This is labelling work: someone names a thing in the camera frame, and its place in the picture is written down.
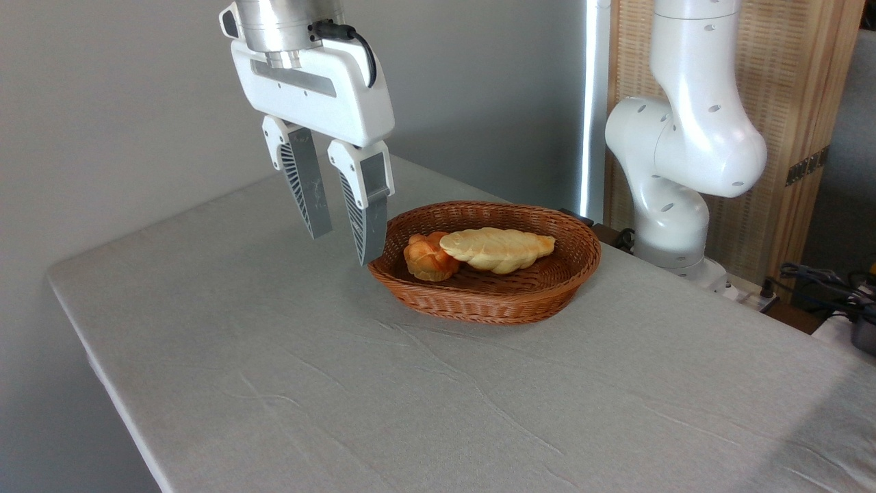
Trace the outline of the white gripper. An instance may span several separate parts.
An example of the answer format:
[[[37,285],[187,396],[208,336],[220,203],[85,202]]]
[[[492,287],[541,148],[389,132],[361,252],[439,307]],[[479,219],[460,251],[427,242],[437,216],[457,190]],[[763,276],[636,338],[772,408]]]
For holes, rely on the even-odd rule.
[[[330,233],[332,224],[309,129],[338,138],[328,145],[328,158],[340,175],[357,258],[362,266],[378,259],[385,247],[387,200],[395,193],[390,153],[379,141],[395,126],[382,68],[368,87],[365,50],[337,40],[301,50],[300,66],[291,69],[268,66],[265,54],[241,40],[231,42],[231,54],[245,97],[267,114],[262,132],[273,168],[287,180],[310,236]]]

